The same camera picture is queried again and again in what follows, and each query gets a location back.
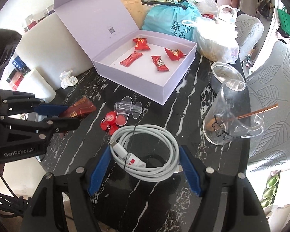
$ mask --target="open box lid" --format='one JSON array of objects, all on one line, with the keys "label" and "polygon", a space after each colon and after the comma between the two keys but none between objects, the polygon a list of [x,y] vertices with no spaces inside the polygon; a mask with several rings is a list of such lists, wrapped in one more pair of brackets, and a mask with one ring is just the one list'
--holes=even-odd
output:
[{"label": "open box lid", "polygon": [[91,60],[138,30],[120,0],[54,0],[54,9]]}]

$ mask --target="box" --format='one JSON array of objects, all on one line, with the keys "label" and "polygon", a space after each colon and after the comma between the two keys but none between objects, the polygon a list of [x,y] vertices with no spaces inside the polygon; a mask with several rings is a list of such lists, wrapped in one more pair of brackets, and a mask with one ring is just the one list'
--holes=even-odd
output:
[{"label": "box", "polygon": [[[64,25],[92,60],[99,75],[161,105],[165,104],[194,60],[196,43],[179,37],[139,30],[120,0],[54,0]],[[133,38],[145,37],[151,51],[124,67],[119,62],[135,47]],[[171,61],[164,48],[187,56]],[[158,72],[152,55],[160,55],[169,72]]]}]

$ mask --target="crumpled tissue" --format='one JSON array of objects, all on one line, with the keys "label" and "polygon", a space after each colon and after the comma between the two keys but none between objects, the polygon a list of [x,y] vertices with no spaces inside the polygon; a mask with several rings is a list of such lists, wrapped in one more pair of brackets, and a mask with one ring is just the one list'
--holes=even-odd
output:
[{"label": "crumpled tissue", "polygon": [[59,79],[61,80],[61,87],[63,89],[66,89],[68,86],[74,86],[78,82],[75,76],[71,76],[72,72],[72,70],[69,70],[60,73]]}]

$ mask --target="stainless steel container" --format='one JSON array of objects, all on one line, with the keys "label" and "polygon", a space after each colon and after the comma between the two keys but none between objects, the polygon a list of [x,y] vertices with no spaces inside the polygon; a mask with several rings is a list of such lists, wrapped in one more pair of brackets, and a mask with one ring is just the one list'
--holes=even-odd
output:
[{"label": "stainless steel container", "polygon": [[225,80],[232,78],[245,82],[243,76],[231,65],[222,62],[212,64],[211,86],[216,93]]}]

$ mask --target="blue gripper pad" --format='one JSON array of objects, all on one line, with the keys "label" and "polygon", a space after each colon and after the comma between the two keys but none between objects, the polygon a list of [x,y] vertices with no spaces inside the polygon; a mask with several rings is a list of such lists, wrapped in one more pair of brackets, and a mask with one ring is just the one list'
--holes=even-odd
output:
[{"label": "blue gripper pad", "polygon": [[103,180],[103,177],[106,173],[108,165],[111,161],[112,154],[110,147],[108,146],[104,153],[102,154],[96,168],[90,176],[90,184],[88,187],[88,193],[90,196],[93,196],[95,192],[98,192]]},{"label": "blue gripper pad", "polygon": [[42,116],[59,116],[69,108],[68,105],[59,104],[39,104],[34,111]]},{"label": "blue gripper pad", "polygon": [[194,167],[193,163],[191,162],[189,156],[187,155],[187,153],[181,146],[179,147],[179,160],[180,160],[180,164],[184,170],[186,179],[188,180],[191,190],[197,196],[201,197],[203,195],[203,189],[201,187],[200,176],[196,168]]}]

